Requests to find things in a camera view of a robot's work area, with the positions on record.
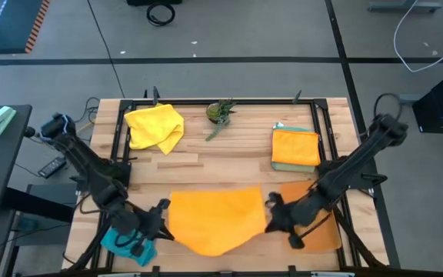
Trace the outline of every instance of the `blue cloth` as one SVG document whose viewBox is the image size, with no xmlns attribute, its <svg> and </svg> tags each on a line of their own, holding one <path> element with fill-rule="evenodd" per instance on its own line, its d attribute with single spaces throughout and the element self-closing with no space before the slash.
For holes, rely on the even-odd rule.
<svg viewBox="0 0 443 277">
<path fill-rule="evenodd" d="M 131 232 L 127 235 L 122 235 L 119 240 L 118 243 L 125 243 L 127 242 L 129 239 L 132 238 L 132 236 L 135 234 L 135 232 Z M 105 234 L 105 237 L 102 239 L 101 244 L 102 246 L 104 246 L 107 250 L 109 250 L 110 252 L 121 256 L 121 257 L 125 257 L 125 258 L 130 258 L 130 259 L 134 259 L 140 266 L 145 266 L 147 265 L 154 257 L 156 257 L 157 255 L 157 251 L 155 249 L 155 246 L 153 244 L 153 241 L 148 240 L 148 239 L 144 239 L 143 240 L 143 253 L 137 257 L 131 254 L 131 248 L 138 243 L 139 239 L 143 236 L 143 234 L 141 234 L 140 232 L 138 232 L 138 234 L 136 235 L 136 240 L 134 240 L 133 242 L 129 243 L 128 245 L 124 246 L 124 247 L 117 247 L 115 246 L 115 238 L 118 236 L 119 234 L 117 233 L 117 231 L 114 228 L 110 228 L 107 233 Z"/>
</svg>

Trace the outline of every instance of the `table leg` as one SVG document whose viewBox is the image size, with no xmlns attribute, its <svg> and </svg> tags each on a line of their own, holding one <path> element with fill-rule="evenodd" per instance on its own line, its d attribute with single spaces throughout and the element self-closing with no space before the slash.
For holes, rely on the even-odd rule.
<svg viewBox="0 0 443 277">
<path fill-rule="evenodd" d="M 45 200 L 12 188 L 6 188 L 2 205 L 8 209 L 70 223 L 75 213 L 75 210 L 67 205 Z"/>
<path fill-rule="evenodd" d="M 370 12 L 407 11 L 411 8 L 413 3 L 415 3 L 415 0 L 404 0 L 401 2 L 370 2 L 368 10 Z M 442 4 L 439 2 L 418 2 L 413 10 L 421 9 L 428 12 L 435 12 L 440 8 L 442 8 Z"/>
</svg>

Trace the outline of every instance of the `wooden tabletop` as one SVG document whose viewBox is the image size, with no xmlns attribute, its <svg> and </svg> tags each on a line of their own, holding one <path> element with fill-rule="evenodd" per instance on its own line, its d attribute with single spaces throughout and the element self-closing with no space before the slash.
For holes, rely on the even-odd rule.
<svg viewBox="0 0 443 277">
<path fill-rule="evenodd" d="M 102 99 L 91 147 L 103 158 L 109 158 L 117 122 L 120 99 Z M 347 155 L 358 146 L 357 134 L 346 98 L 328 98 L 329 113 L 339 155 Z M 131 151 L 132 162 L 129 201 L 143 209 L 156 205 L 160 198 L 169 198 L 172 190 L 230 189 L 261 184 L 264 196 L 277 192 L 280 184 L 314 180 L 315 173 L 277 172 L 271 168 L 272 126 L 283 122 L 288 126 L 313 129 L 310 108 L 307 105 L 237 105 L 231 115 L 231 124 L 210 142 L 205 141 L 213 124 L 205 117 L 203 105 L 177 105 L 174 108 L 185 119 L 185 134 L 169 155 L 163 155 L 154 146 Z M 324 119 L 319 112 L 321 130 Z M 122 153 L 125 125 L 122 128 Z M 323 135 L 326 155 L 331 159 L 326 135 Z M 356 191 L 348 191 L 351 217 L 355 231 L 374 253 L 388 263 L 384 241 L 372 198 Z M 84 210 L 95 209 L 91 199 Z M 76 260 L 86 249 L 97 229 L 98 214 L 75 213 L 66 257 Z M 156 240 L 158 256 L 146 267 L 132 259 L 115 257 L 114 272 L 150 272 L 160 265 L 162 272 L 213 272 L 213 271 L 285 271 L 288 265 L 297 270 L 337 270 L 336 252 L 294 251 L 288 246 L 288 234 L 273 232 L 255 236 L 244 245 L 219 257 L 204 257 L 187 247 L 165 240 Z M 351 265 L 348 240 L 341 231 L 347 263 Z M 105 264 L 102 250 L 101 265 Z M 66 261 L 63 268 L 70 264 Z"/>
</svg>

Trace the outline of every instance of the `orange towel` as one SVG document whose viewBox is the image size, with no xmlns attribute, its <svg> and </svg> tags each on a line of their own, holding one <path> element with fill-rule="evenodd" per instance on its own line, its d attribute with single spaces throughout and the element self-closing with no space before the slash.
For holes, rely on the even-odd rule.
<svg viewBox="0 0 443 277">
<path fill-rule="evenodd" d="M 273 131 L 272 162 L 293 165 L 321 164 L 318 151 L 318 134 L 276 129 Z"/>
<path fill-rule="evenodd" d="M 303 195 L 307 194 L 308 188 L 312 185 L 313 181 L 310 182 L 291 182 L 281 184 L 280 193 L 285 201 L 285 203 L 298 200 Z M 316 219 L 308 227 L 297 226 L 295 231 L 297 234 L 301 235 L 309 228 L 312 228 L 315 224 L 320 222 L 328 212 L 321 210 Z M 305 252 L 324 252 L 333 249 L 338 249 L 341 247 L 341 238 L 339 236 L 338 227 L 336 225 L 335 217 L 331 213 L 328 220 L 326 220 L 322 225 L 317 227 L 316 230 L 304 237 L 305 248 L 303 249 L 292 249 L 292 251 L 305 251 Z"/>
<path fill-rule="evenodd" d="M 175 241 L 206 256 L 218 256 L 263 233 L 261 188 L 173 192 L 168 229 Z"/>
</svg>

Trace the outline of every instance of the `succulent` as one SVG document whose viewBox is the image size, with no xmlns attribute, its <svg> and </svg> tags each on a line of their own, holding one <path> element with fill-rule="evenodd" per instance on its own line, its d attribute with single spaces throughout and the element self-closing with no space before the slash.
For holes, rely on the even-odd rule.
<svg viewBox="0 0 443 277">
<path fill-rule="evenodd" d="M 206 108 L 206 116 L 209 121 L 216 124 L 215 130 L 206 138 L 206 141 L 212 140 L 226 125 L 230 124 L 230 114 L 234 113 L 230 109 L 235 106 L 235 102 L 230 99 L 222 99 L 218 103 L 210 104 Z"/>
</svg>

